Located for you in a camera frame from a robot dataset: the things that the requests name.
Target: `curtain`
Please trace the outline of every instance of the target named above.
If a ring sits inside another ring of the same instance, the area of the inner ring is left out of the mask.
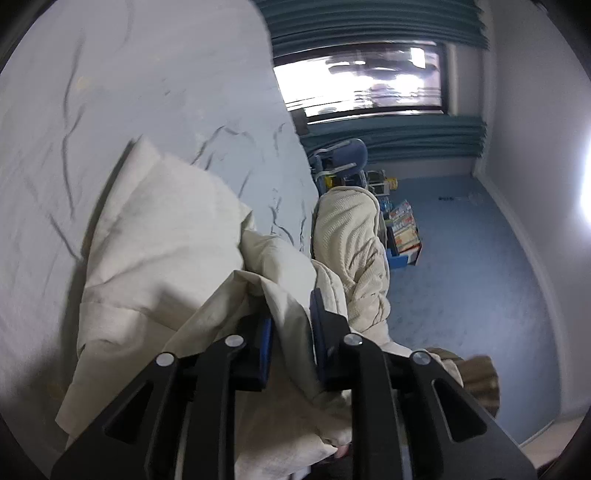
[[[274,57],[312,48],[431,40],[487,48],[474,0],[254,0]]]
[[[360,138],[368,162],[418,158],[478,157],[485,123],[477,116],[387,115],[309,125],[300,138],[308,155],[348,138]]]

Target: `blue chair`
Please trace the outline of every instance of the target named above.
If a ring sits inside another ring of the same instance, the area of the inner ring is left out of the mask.
[[[326,193],[324,177],[328,175],[344,179],[347,185],[367,186],[363,169],[368,162],[368,149],[359,138],[349,138],[330,147],[319,148],[309,156],[308,162],[320,195]]]

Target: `floor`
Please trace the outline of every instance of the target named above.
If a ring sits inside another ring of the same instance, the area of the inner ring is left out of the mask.
[[[469,176],[401,180],[391,198],[411,203],[423,242],[416,266],[392,272],[393,340],[489,355],[498,421],[523,442],[557,415],[560,383],[550,318],[513,231]]]

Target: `window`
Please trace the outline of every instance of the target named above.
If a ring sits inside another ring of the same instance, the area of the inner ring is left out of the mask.
[[[378,43],[279,57],[275,75],[288,110],[311,120],[349,115],[446,112],[444,50],[435,44]]]

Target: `bright light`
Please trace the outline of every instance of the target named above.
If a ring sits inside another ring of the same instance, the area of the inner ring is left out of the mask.
[[[411,47],[410,49],[411,62],[415,67],[423,69],[426,67],[425,51],[422,48]]]
[[[417,93],[425,83],[416,75],[396,75],[394,80],[390,81],[389,84],[401,95],[411,96],[412,93]]]
[[[581,190],[581,208],[585,218],[591,224],[591,145],[587,153],[587,164],[585,165],[583,188]]]

